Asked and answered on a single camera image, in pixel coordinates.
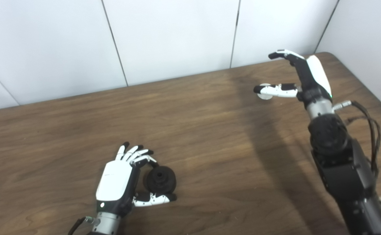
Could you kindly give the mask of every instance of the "wooden table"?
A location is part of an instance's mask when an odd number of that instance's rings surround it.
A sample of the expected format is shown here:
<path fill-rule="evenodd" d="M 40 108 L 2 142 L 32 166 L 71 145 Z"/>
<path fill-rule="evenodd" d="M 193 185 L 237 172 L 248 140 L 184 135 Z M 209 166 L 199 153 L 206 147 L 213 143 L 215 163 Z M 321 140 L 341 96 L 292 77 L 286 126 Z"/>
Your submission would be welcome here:
<path fill-rule="evenodd" d="M 334 56 L 318 57 L 334 101 L 358 100 L 381 124 L 371 92 Z M 135 208 L 127 235 L 347 234 L 310 156 L 303 104 L 260 100 L 252 89 L 265 82 L 298 77 L 280 60 L 0 110 L 0 235 L 66 234 L 95 216 L 105 163 L 126 140 L 175 171 L 178 196 Z M 369 153 L 367 123 L 349 131 Z M 381 172 L 378 182 L 381 194 Z"/>

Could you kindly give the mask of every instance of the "metal cylinder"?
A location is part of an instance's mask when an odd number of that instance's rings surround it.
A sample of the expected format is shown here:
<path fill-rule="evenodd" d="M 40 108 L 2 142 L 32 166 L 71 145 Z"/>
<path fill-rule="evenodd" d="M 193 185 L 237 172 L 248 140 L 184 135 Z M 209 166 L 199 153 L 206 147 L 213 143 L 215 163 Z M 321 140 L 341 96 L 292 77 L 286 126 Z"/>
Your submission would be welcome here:
<path fill-rule="evenodd" d="M 99 212 L 97 219 L 100 223 L 93 226 L 93 232 L 99 232 L 107 235 L 115 235 L 117 233 L 119 223 L 121 222 L 120 216 L 107 212 Z"/>
<path fill-rule="evenodd" d="M 312 120 L 324 114 L 334 113 L 334 110 L 330 100 L 319 99 L 307 106 L 307 112 Z"/>

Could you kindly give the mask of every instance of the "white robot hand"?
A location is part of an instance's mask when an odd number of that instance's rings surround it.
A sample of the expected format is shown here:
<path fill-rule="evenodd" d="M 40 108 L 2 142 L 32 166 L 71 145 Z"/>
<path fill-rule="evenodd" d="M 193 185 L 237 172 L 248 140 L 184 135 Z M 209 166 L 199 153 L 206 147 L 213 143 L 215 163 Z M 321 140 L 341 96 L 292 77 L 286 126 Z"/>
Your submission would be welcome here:
<path fill-rule="evenodd" d="M 69 235 L 86 221 L 93 225 L 88 235 L 114 235 L 117 233 L 121 219 L 132 211 L 134 206 L 146 207 L 176 200 L 173 191 L 176 187 L 174 172 L 159 166 L 150 155 L 153 151 L 125 142 L 118 150 L 115 160 L 108 162 L 96 191 L 98 216 L 79 219 L 72 227 Z M 150 192 L 136 193 L 140 168 L 150 164 L 153 170 L 147 176 L 146 187 Z"/>
<path fill-rule="evenodd" d="M 176 199 L 176 196 L 171 194 L 172 190 L 164 191 L 168 192 L 166 195 L 161 195 L 159 192 L 140 194 L 135 192 L 141 167 L 147 163 L 154 168 L 153 171 L 159 171 L 159 169 L 167 167 L 160 167 L 157 161 L 150 156 L 153 154 L 152 150 L 143 149 L 143 146 L 139 145 L 132 147 L 126 152 L 128 146 L 129 143 L 125 142 L 119 148 L 115 160 L 108 162 L 105 166 L 98 190 L 96 191 L 98 213 L 108 212 L 124 217 L 132 210 L 134 205 L 138 207 L 151 206 Z"/>

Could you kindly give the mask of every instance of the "white disc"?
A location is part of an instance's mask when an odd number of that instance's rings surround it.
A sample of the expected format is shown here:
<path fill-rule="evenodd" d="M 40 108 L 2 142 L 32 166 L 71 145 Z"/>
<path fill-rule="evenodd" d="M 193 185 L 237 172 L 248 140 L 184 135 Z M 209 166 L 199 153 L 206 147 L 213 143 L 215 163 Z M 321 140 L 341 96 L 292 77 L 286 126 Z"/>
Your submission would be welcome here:
<path fill-rule="evenodd" d="M 261 86 L 270 86 L 270 84 L 262 83 Z M 262 100 L 270 100 L 273 97 L 273 95 L 263 95 L 263 94 L 257 94 L 257 96 L 261 98 Z"/>

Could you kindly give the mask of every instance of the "black cable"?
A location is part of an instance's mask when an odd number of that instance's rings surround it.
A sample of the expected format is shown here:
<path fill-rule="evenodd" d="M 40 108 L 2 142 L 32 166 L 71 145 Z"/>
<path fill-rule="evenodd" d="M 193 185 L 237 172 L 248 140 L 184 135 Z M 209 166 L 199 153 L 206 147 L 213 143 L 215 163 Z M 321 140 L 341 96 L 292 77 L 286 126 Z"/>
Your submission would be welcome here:
<path fill-rule="evenodd" d="M 354 122 L 354 121 L 356 121 L 358 119 L 368 119 L 368 118 L 365 117 L 365 116 L 351 117 L 351 118 L 347 119 L 346 125 L 349 125 L 349 124 L 351 124 L 352 122 Z M 377 128 L 377 138 L 376 138 L 376 143 L 375 143 L 375 149 L 373 150 L 376 158 L 375 158 L 374 162 L 370 161 L 368 158 L 367 158 L 367 161 L 371 165 L 374 166 L 373 174 L 374 174 L 375 178 L 378 178 L 379 168 L 378 168 L 377 157 L 378 157 L 378 152 L 379 152 L 379 149 L 380 149 L 380 146 L 381 146 L 381 127 L 380 127 L 379 123 L 375 119 L 371 118 L 370 120 L 375 124 L 375 126 Z"/>
<path fill-rule="evenodd" d="M 375 141 L 374 122 L 372 121 L 372 118 L 369 115 L 369 113 L 368 113 L 368 111 L 366 110 L 365 107 L 363 107 L 361 104 L 359 104 L 356 101 L 352 101 L 352 105 L 355 106 L 356 108 L 358 108 L 366 116 L 366 119 L 368 120 L 370 132 L 371 132 L 371 150 L 372 150 L 372 154 L 371 154 L 371 170 L 372 170 L 372 172 L 376 172 L 376 168 L 377 168 L 377 163 L 376 163 L 377 149 L 376 149 L 376 141 Z"/>
<path fill-rule="evenodd" d="M 74 231 L 85 221 L 86 217 L 80 218 L 74 223 L 73 227 L 71 227 L 70 231 L 68 231 L 68 235 L 73 235 Z"/>

